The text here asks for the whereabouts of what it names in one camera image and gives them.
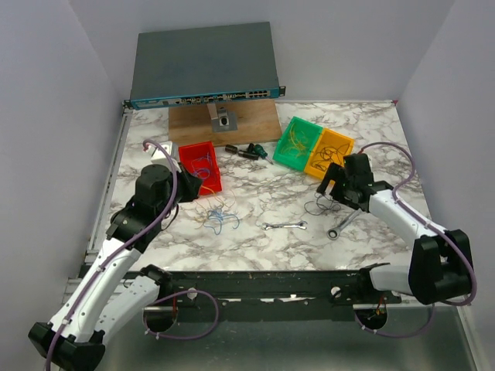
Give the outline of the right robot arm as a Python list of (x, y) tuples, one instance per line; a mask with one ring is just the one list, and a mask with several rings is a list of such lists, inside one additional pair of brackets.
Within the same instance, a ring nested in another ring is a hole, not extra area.
[(366, 154), (348, 155), (342, 165), (330, 164), (317, 191), (377, 217), (411, 248), (406, 266), (365, 268), (365, 278), (355, 286), (361, 301), (374, 302), (384, 291), (411, 295), (424, 305), (448, 304), (453, 298), (474, 294), (468, 236), (432, 222), (402, 201), (388, 182), (375, 180)]

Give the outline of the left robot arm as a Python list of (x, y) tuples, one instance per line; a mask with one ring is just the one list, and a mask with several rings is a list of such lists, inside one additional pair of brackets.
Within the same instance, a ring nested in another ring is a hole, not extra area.
[(63, 307), (48, 321), (37, 322), (28, 337), (46, 359), (45, 368), (94, 370), (106, 345), (146, 305), (164, 305), (171, 297), (172, 276), (149, 265), (135, 282), (110, 302), (128, 270), (162, 231), (162, 221), (179, 203), (197, 199), (202, 180), (182, 165), (169, 170), (148, 165), (135, 182), (135, 193), (111, 217), (97, 258)]

